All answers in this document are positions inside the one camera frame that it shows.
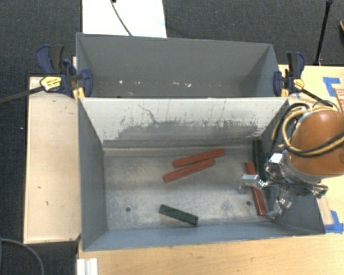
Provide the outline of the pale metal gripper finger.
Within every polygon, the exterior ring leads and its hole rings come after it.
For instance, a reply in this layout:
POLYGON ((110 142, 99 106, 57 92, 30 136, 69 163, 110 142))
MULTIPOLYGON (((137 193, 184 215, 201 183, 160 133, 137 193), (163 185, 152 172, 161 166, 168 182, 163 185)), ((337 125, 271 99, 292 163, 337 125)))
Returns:
POLYGON ((262 180, 258 174, 244 174, 239 180, 239 193, 241 194, 247 193, 250 188, 262 190, 267 187, 268 182, 262 180))
POLYGON ((277 197, 273 203, 272 209, 267 213, 267 218, 274 220, 283 215, 292 206, 292 202, 283 197, 277 197))

